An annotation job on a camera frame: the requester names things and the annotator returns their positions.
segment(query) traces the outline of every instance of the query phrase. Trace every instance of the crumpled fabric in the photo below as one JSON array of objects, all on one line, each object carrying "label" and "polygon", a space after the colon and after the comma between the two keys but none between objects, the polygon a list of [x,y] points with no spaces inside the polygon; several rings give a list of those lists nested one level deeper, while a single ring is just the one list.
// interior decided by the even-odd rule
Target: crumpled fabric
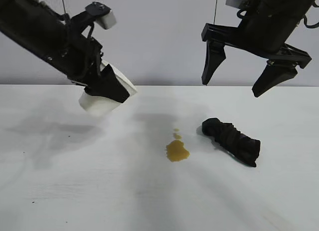
[{"label": "crumpled fabric", "polygon": [[203,134],[212,136],[228,152],[248,166],[256,167],[260,152],[260,140],[254,140],[238,131],[232,123],[223,123],[217,118],[205,120]]}]

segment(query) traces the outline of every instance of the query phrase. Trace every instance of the gray wall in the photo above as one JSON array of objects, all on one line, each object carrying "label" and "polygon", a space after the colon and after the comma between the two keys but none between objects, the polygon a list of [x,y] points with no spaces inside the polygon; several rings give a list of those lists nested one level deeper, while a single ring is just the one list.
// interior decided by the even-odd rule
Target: gray wall
[{"label": "gray wall", "polygon": [[[62,12],[61,0],[45,0]],[[94,0],[66,0],[72,15]],[[201,31],[212,22],[215,0],[97,0],[111,7],[118,24],[110,30],[97,27],[94,36],[104,45],[105,59],[135,84],[200,85],[205,61]],[[236,9],[218,0],[216,23],[237,26]],[[319,10],[312,8],[310,23]],[[300,25],[289,43],[309,52],[311,64],[285,85],[319,85],[319,29]],[[226,61],[211,85],[252,85],[266,60],[226,48]],[[0,34],[0,83],[65,84],[65,76]]]}]

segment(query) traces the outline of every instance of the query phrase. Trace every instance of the yellow liquid stain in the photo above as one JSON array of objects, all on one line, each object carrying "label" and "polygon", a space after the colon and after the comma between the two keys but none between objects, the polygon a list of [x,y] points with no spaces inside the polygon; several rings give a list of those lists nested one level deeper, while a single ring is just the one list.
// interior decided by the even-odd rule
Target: yellow liquid stain
[{"label": "yellow liquid stain", "polygon": [[176,139],[176,140],[181,140],[181,136],[179,135],[179,134],[177,134],[177,133],[174,133],[173,134],[174,135],[174,138]]},{"label": "yellow liquid stain", "polygon": [[177,162],[189,157],[189,151],[184,148],[184,143],[180,140],[174,140],[166,146],[167,158],[171,162]]}]

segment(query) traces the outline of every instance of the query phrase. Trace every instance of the white table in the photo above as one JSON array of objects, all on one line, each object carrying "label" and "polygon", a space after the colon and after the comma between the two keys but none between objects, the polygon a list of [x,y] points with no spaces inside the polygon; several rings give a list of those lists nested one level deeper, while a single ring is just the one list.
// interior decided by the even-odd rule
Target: white table
[{"label": "white table", "polygon": [[[0,86],[1,231],[318,230],[319,88],[138,90],[95,119],[81,87]],[[261,140],[257,168],[201,135],[211,117]]]}]

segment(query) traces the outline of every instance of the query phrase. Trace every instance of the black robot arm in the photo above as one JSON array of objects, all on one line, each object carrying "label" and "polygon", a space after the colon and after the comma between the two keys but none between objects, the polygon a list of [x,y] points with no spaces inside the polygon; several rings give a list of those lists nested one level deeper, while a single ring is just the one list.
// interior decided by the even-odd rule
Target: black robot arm
[{"label": "black robot arm", "polygon": [[[112,10],[94,2],[70,18],[57,14],[39,0],[0,0],[0,31],[37,57],[85,86],[91,96],[123,103],[129,92],[110,65],[101,63],[102,45],[92,36],[94,24],[109,29],[116,21]],[[88,36],[82,32],[90,27]]]},{"label": "black robot arm", "polygon": [[319,26],[307,25],[306,13],[312,5],[317,6],[315,0],[235,0],[232,5],[240,9],[237,16],[242,21],[238,27],[207,23],[202,32],[202,40],[207,43],[203,84],[210,81],[226,59],[226,45],[268,59],[264,72],[253,86],[256,97],[294,78],[296,66],[305,68],[311,61],[307,52],[285,42],[303,18],[307,27]]}]

